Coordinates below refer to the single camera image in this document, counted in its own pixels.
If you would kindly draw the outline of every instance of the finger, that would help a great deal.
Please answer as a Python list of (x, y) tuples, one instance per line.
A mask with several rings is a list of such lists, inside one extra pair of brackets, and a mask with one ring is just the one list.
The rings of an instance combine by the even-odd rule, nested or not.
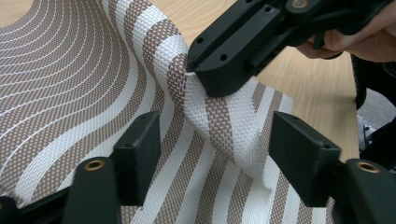
[(303, 55), (305, 55), (309, 59), (316, 59), (316, 58), (330, 58), (336, 54), (339, 54), (342, 51), (333, 51), (329, 49), (313, 49), (313, 44), (309, 41), (306, 41), (301, 46), (297, 47)]
[(389, 3), (384, 9), (367, 24), (362, 30), (354, 35), (342, 35), (336, 30), (326, 32), (323, 48), (334, 51), (346, 48), (361, 42), (363, 39), (373, 35), (380, 30), (387, 29), (396, 35), (396, 1)]

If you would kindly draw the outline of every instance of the black plastic part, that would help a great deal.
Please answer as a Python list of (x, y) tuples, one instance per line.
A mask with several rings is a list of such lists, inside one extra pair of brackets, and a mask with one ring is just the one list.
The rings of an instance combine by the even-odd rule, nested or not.
[(61, 223), (69, 188), (62, 189), (21, 209), (23, 223)]
[(341, 149), (301, 119), (275, 112), (269, 154), (309, 207), (325, 207), (329, 199), (326, 172)]
[(137, 117), (110, 156), (116, 165), (122, 205), (143, 205), (160, 156), (160, 114)]
[(120, 224), (113, 161), (96, 157), (82, 162), (70, 187), (63, 224)]
[[(311, 35), (332, 29), (356, 34), (391, 0), (239, 0), (191, 44), (188, 69), (209, 96), (238, 91), (286, 46), (299, 46)], [(323, 38), (317, 38), (316, 48)]]
[(0, 223), (21, 223), (21, 213), (13, 198), (7, 196), (0, 197)]
[(210, 96), (236, 92), (251, 76), (246, 57), (266, 41), (282, 20), (279, 9), (261, 1), (238, 1), (191, 45), (188, 67)]
[(396, 181), (385, 168), (352, 159), (346, 162), (344, 180), (358, 223), (396, 223)]

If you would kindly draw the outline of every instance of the brown and white striped fabric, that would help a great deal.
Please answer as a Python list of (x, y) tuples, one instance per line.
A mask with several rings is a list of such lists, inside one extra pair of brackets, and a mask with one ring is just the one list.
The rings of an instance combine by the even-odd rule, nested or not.
[(34, 1), (0, 29), (0, 193), (24, 206), (69, 186), (80, 162), (109, 156), (138, 115), (159, 110), (163, 153), (123, 223), (331, 222), (267, 156), (272, 114), (292, 100), (255, 80), (207, 97), (187, 51), (146, 0)]

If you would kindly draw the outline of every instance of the brown stripe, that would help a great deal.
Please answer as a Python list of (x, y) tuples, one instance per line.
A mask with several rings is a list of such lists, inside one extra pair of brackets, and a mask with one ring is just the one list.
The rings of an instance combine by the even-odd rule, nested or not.
[(224, 175), (227, 161), (227, 158), (222, 153), (216, 153), (199, 200), (195, 223), (212, 222), (215, 199), (218, 193), (220, 181)]
[(233, 130), (225, 98), (206, 96), (205, 110), (209, 120), (210, 141), (217, 150), (233, 161)]
[[(106, 83), (109, 83), (108, 81), (112, 81), (112, 79), (114, 79), (114, 77), (112, 77), (111, 74), (112, 71), (110, 69), (108, 78), (105, 78), (104, 80), (104, 85), (106, 85)], [(76, 96), (80, 96), (82, 95), (82, 93), (84, 92), (77, 92)], [(94, 90), (92, 93), (87, 95), (86, 98), (82, 98), (74, 102), (73, 104), (60, 106), (58, 108), (52, 109), (49, 112), (42, 113), (38, 116), (35, 116), (34, 118), (29, 119), (27, 122), (17, 127), (15, 130), (9, 133), (8, 136), (6, 136), (6, 138), (9, 140), (2, 139), (1, 141), (1, 145), (2, 145), (1, 148), (8, 149), (8, 153), (5, 153), (3, 151), (3, 153), (0, 155), (0, 157), (2, 158), (2, 163), (4, 163), (4, 159), (6, 158), (6, 156), (9, 155), (10, 150), (15, 148), (15, 146), (18, 146), (21, 143), (21, 141), (31, 136), (32, 133), (35, 133), (40, 127), (43, 127), (45, 124), (48, 124), (49, 122), (54, 121), (61, 116), (76, 112), (78, 109), (82, 108), (86, 104), (85, 101), (87, 101), (87, 99), (95, 100), (96, 98), (98, 98), (98, 96), (102, 96), (103, 94), (104, 94), (103, 90), (100, 89)], [(108, 102), (111, 103), (112, 100), (107, 99), (109, 96), (106, 96), (103, 99), (103, 101), (108, 100)], [(41, 108), (44, 109), (47, 108), (48, 105), (42, 104), (38, 106), (41, 106)], [(100, 107), (94, 106), (91, 110), (91, 114), (100, 111), (101, 111)], [(68, 130), (82, 123), (84, 120), (90, 118), (89, 116), (91, 114), (90, 113), (87, 114), (86, 110), (78, 112), (73, 117), (69, 117), (67, 119), (63, 119), (52, 124), (46, 129), (46, 131), (44, 131), (45, 133), (40, 134), (39, 136), (35, 136), (34, 138), (26, 142), (22, 146), (22, 148), (16, 154), (14, 154), (12, 160), (7, 165), (5, 174), (1, 177), (1, 184), (4, 183), (4, 186), (6, 188), (13, 189), (12, 186), (15, 186), (15, 183), (18, 181), (21, 172), (24, 170), (24, 168), (29, 163), (29, 161), (38, 153), (38, 151), (41, 148), (44, 148), (45, 146), (48, 145), (49, 142), (56, 139), (60, 134), (64, 132), (64, 130)], [(17, 116), (15, 119), (16, 121), (14, 121), (14, 123), (20, 120), (20, 118), (18, 118)]]
[(264, 95), (264, 92), (265, 92), (265, 86), (262, 85), (260, 82), (257, 83), (256, 89), (254, 90), (254, 93), (252, 96), (254, 113), (257, 113), (257, 110), (259, 109), (260, 103), (262, 102), (262, 96)]
[(132, 52), (134, 52), (134, 41), (133, 41), (133, 34), (134, 34), (134, 25), (137, 21), (137, 18), (145, 11), (148, 7), (151, 6), (146, 0), (134, 0), (129, 8), (126, 11), (126, 15), (124, 18), (124, 32), (126, 41), (128, 43), (129, 48)]
[(176, 222), (177, 214), (180, 210), (187, 186), (189, 185), (192, 172), (194, 171), (196, 163), (198, 162), (204, 148), (204, 142), (204, 138), (194, 132), (190, 146), (187, 149), (187, 154), (177, 171), (177, 175), (172, 182), (171, 188), (168, 190), (160, 212), (155, 219), (155, 223)]
[[(129, 62), (126, 46), (123, 45), (123, 48), (118, 49), (118, 51), (122, 53), (123, 59), (123, 61), (119, 62), (122, 65), (119, 72), (119, 76), (121, 77), (122, 81), (116, 85), (115, 89), (119, 89), (121, 91), (124, 88), (126, 78), (128, 77)], [(75, 143), (62, 155), (59, 160), (57, 160), (51, 166), (35, 190), (35, 199), (41, 198), (43, 194), (49, 192), (50, 190), (55, 191), (57, 188), (59, 188), (65, 177), (73, 171), (73, 169), (86, 156), (86, 154), (96, 148), (103, 141), (110, 138), (113, 133), (116, 133), (131, 120), (132, 115), (142, 103), (143, 93), (145, 92), (147, 85), (147, 75), (145, 74), (143, 65), (138, 62), (137, 67), (138, 79), (136, 83), (136, 89), (131, 97), (131, 100), (128, 102), (125, 108), (123, 108), (113, 120), (109, 120), (106, 125), (93, 131)], [(119, 96), (119, 93), (116, 91), (112, 91), (112, 93), (114, 94), (114, 97)]]
[(169, 72), (166, 82), (168, 90), (175, 104), (183, 107), (186, 92), (187, 77), (185, 76), (187, 67), (187, 55), (181, 53), (177, 55), (169, 64)]
[(288, 196), (289, 182), (283, 174), (280, 174), (276, 185), (274, 205), (270, 223), (282, 223), (285, 203)]
[(268, 155), (268, 147), (270, 145), (271, 127), (274, 117), (274, 112), (277, 111), (282, 102), (282, 92), (275, 91), (270, 107), (268, 109), (267, 118), (265, 118), (264, 127), (262, 128), (262, 148), (263, 148), (263, 160), (266, 161)]
[[(103, 38), (98, 38), (97, 39), (99, 46), (102, 45), (102, 42), (105, 40)], [(70, 54), (77, 54), (79, 49), (79, 46), (75, 46)], [(90, 58), (90, 60), (93, 61), (93, 63), (87, 63), (80, 71), (78, 69), (81, 68), (81, 64), (79, 61), (83, 60), (84, 58), (87, 57), (87, 55), (90, 53), (91, 49), (94, 49), (93, 54)], [(93, 43), (90, 45), (85, 45), (83, 46), (83, 49), (81, 51), (81, 55), (78, 57), (75, 63), (71, 64), (69, 68), (63, 70), (62, 72), (58, 73), (57, 75), (52, 76), (51, 78), (46, 78), (46, 79), (41, 79), (38, 81), (32, 81), (32, 82), (27, 82), (24, 85), (21, 84), (16, 84), (16, 85), (10, 85), (4, 88), (0, 88), (0, 94), (2, 96), (4, 95), (10, 95), (14, 92), (18, 91), (28, 91), (26, 93), (21, 93), (17, 94), (14, 96), (7, 97), (4, 105), (2, 106), (2, 109), (7, 110), (14, 108), (15, 106), (22, 105), (24, 103), (32, 102), (33, 100), (38, 100), (35, 102), (32, 102), (28, 105), (21, 106), (15, 110), (13, 110), (11, 113), (7, 113), (2, 116), (2, 119), (6, 121), (6, 123), (3, 123), (2, 127), (0, 127), (0, 132), (3, 132), (3, 128), (9, 128), (12, 127), (14, 124), (18, 123), (20, 120), (25, 119), (30, 117), (32, 114), (42, 111), (43, 109), (55, 106), (55, 105), (60, 105), (64, 104), (67, 102), (70, 102), (73, 99), (77, 99), (83, 93), (87, 92), (87, 90), (92, 90), (95, 84), (100, 81), (102, 78), (101, 76), (95, 76), (91, 75), (91, 77), (87, 78), (87, 75), (91, 72), (94, 71), (94, 67), (98, 64), (99, 66), (96, 68), (96, 71), (101, 71), (105, 70), (106, 67), (108, 66), (110, 60), (110, 55), (105, 54), (102, 59), (99, 58), (101, 48), (95, 48)], [(111, 76), (111, 70), (115, 70), (110, 66), (110, 71), (108, 76)], [(58, 69), (55, 71), (52, 71), (51, 68), (49, 67), (48, 69), (43, 69), (40, 72), (41, 74), (46, 74), (46, 75), (51, 75), (54, 72), (57, 72)], [(23, 74), (21, 75), (14, 75), (13, 77), (24, 77), (25, 79), (31, 79), (34, 77), (34, 74)], [(66, 80), (62, 84), (57, 85), (57, 83)], [(30, 89), (36, 89), (36, 88), (44, 88), (42, 90), (37, 90), (37, 91), (29, 91)]]
[(332, 209), (334, 208), (334, 199), (330, 198), (326, 205), (326, 224), (333, 224)]
[(307, 207), (303, 202), (300, 202), (298, 209), (297, 223), (311, 223), (313, 208)]
[(155, 23), (148, 30), (143, 41), (143, 58), (151, 74), (154, 74), (155, 51), (165, 39), (172, 35), (180, 35), (180, 32), (168, 19)]
[(118, 2), (119, 0), (108, 0), (108, 14), (110, 16), (110, 21), (113, 23), (113, 28), (117, 31), (116, 9)]
[[(0, 65), (2, 65), (2, 67), (0, 67), (0, 70), (5, 69), (5, 65), (37, 61), (38, 59), (53, 51), (53, 49), (58, 48), (58, 46), (62, 45), (61, 42), (65, 36), (75, 35), (77, 33), (76, 29), (70, 29), (70, 27), (72, 26), (72, 19), (70, 18), (70, 15), (63, 14), (62, 10), (55, 8), (55, 10), (51, 11), (48, 17), (52, 18), (46, 18), (46, 22), (43, 22), (43, 24), (40, 24), (40, 26), (37, 27), (38, 33), (31, 33), (26, 37), (19, 39), (16, 38), (12, 42), (10, 42), (8, 46), (6, 46), (6, 44), (0, 44)], [(60, 29), (58, 33), (55, 34), (54, 31), (60, 26), (62, 26), (63, 29)], [(46, 43), (48, 45), (44, 48), (41, 48), (43, 47), (43, 43), (41, 42), (44, 38), (47, 38), (45, 41), (48, 41), (48, 43)], [(70, 46), (70, 43), (63, 43), (63, 45)], [(7, 69), (4, 70), (4, 72), (1, 72), (1, 74), (12, 73), (12, 70), (15, 71), (15, 66), (8, 66)]]
[(163, 141), (161, 142), (161, 157), (158, 160), (157, 168), (154, 173), (153, 180), (157, 176), (157, 174), (163, 168), (163, 165), (168, 160), (169, 156), (171, 155), (175, 145), (177, 143), (178, 138), (180, 137), (181, 130), (183, 128), (184, 120), (184, 113), (183, 111), (175, 106), (175, 112), (172, 117), (171, 125), (169, 127), (168, 132), (166, 133)]
[[(37, 11), (47, 12), (50, 14), (52, 8), (56, 8), (54, 5), (55, 1), (34, 1), (32, 7), (29, 9), (26, 15), (24, 15), (19, 21), (10, 24), (9, 26), (0, 28), (0, 34), (9, 33), (7, 35), (0, 35), (1, 42), (10, 41), (17, 37), (27, 35), (40, 23), (43, 19), (47, 20), (48, 14), (35, 13)], [(0, 44), (0, 49), (4, 49), (9, 46), (9, 43)]]
[(253, 179), (244, 172), (241, 172), (236, 186), (233, 189), (233, 197), (231, 198), (228, 210), (227, 223), (242, 223), (242, 215), (252, 183)]
[[(268, 115), (264, 122), (262, 129), (262, 145), (263, 145), (263, 160), (266, 161), (268, 156), (269, 140), (271, 135), (272, 119), (274, 111), (278, 110), (282, 100), (282, 93), (274, 92), (273, 99), (268, 109)], [(285, 210), (285, 202), (287, 199), (289, 189), (289, 182), (283, 174), (280, 173), (276, 184), (274, 205), (272, 208), (270, 223), (281, 223), (283, 219), (283, 212)]]

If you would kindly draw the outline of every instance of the black plastic bracket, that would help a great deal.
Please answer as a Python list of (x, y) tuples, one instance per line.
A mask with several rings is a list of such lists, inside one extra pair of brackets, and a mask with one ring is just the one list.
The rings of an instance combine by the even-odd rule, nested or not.
[(149, 112), (134, 120), (109, 158), (82, 162), (71, 187), (23, 208), (0, 197), (0, 223), (120, 223), (120, 205), (143, 205), (160, 156), (160, 114)]
[(269, 154), (309, 207), (335, 199), (334, 223), (396, 223), (396, 180), (382, 166), (342, 163), (341, 149), (301, 119), (274, 113)]

